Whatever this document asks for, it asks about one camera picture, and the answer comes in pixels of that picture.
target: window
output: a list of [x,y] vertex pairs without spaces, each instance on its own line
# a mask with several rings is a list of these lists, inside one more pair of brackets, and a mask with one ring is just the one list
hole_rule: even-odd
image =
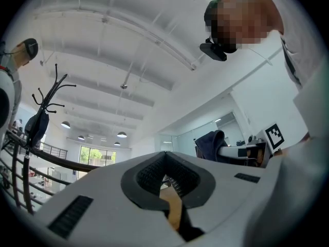
[[82,146],[79,163],[92,166],[108,166],[115,163],[116,152]]

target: person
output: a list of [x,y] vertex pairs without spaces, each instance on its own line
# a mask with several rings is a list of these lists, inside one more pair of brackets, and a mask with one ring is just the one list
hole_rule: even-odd
[[213,0],[204,18],[211,37],[224,45],[260,43],[278,31],[286,69],[299,90],[324,64],[326,48],[296,0]]
[[5,43],[0,44],[0,69],[6,71],[12,78],[15,89],[14,108],[9,125],[13,125],[15,116],[21,102],[22,84],[18,69],[29,63],[38,54],[38,43],[35,39],[26,39],[19,43],[11,52],[5,51]]

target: fluorescent light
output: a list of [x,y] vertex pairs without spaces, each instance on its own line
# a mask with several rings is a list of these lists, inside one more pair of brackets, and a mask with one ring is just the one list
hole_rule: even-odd
[[120,137],[120,138],[126,138],[127,137],[127,134],[125,132],[119,132],[117,134],[117,137]]
[[62,122],[61,125],[62,125],[62,127],[65,127],[67,129],[70,129],[71,128],[70,123],[68,121]]

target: white ceiling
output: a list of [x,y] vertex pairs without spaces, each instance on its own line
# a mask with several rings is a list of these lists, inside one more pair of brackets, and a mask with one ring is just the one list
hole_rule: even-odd
[[200,72],[213,63],[199,49],[207,37],[203,15],[209,1],[31,0],[20,26],[25,21],[24,35],[37,39],[40,53],[21,75],[24,91],[36,93],[41,85],[46,92],[57,63],[59,77],[68,74],[65,81],[77,84],[59,91],[57,102],[65,108],[51,116],[55,123],[71,123],[75,131],[66,135],[115,138],[121,130],[129,137],[143,131],[156,107],[202,78]]

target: black vr headset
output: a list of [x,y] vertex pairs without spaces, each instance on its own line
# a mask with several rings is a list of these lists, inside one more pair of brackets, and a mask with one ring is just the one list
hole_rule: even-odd
[[200,45],[200,49],[213,60],[226,61],[227,56],[225,53],[234,53],[236,52],[237,47],[236,44],[231,44],[227,39],[218,38],[217,20],[214,15],[216,14],[218,2],[220,1],[221,0],[212,0],[206,9],[204,20],[211,35],[206,39],[205,43]]

